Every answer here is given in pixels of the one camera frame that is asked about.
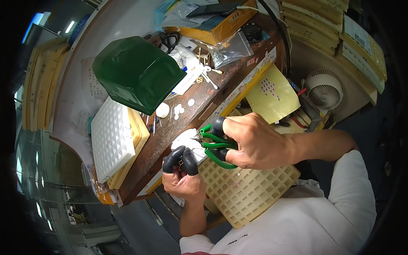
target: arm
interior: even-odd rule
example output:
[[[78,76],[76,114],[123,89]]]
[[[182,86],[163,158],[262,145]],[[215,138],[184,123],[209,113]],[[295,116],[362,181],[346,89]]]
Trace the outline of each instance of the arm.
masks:
[[[281,135],[256,113],[228,117],[222,129],[238,143],[238,150],[228,150],[226,160],[242,168],[271,169],[308,159],[335,161],[351,150],[358,150],[344,131]]]
[[[181,170],[178,169],[180,160],[184,163]],[[162,181],[166,192],[186,201],[180,219],[180,235],[204,235],[207,227],[204,213],[206,186],[198,175],[198,166],[189,148],[180,146],[164,159]]]

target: white fan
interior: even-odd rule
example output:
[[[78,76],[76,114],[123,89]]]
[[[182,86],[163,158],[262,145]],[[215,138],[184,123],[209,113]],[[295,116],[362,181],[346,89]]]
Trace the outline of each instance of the white fan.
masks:
[[[303,82],[308,97],[320,110],[334,109],[343,99],[341,84],[329,70],[315,70]]]

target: plastic zip bag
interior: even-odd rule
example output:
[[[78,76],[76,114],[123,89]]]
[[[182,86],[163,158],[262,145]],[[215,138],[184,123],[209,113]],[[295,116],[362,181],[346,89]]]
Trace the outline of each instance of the plastic zip bag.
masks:
[[[215,69],[254,54],[242,31],[213,46],[208,46],[208,51],[213,57]]]

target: yellow paper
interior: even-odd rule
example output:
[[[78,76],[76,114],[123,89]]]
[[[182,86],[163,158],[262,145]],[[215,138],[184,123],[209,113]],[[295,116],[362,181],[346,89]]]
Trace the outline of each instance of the yellow paper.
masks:
[[[246,95],[254,113],[268,124],[277,122],[300,107],[299,98],[288,80],[273,64]]]

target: white tape roll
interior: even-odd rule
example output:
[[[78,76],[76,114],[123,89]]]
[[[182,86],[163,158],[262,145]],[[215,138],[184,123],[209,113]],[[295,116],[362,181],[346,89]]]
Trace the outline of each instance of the white tape roll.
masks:
[[[156,109],[156,115],[160,118],[167,117],[167,115],[169,115],[169,112],[170,112],[170,107],[165,103],[161,103],[159,107],[157,107]]]

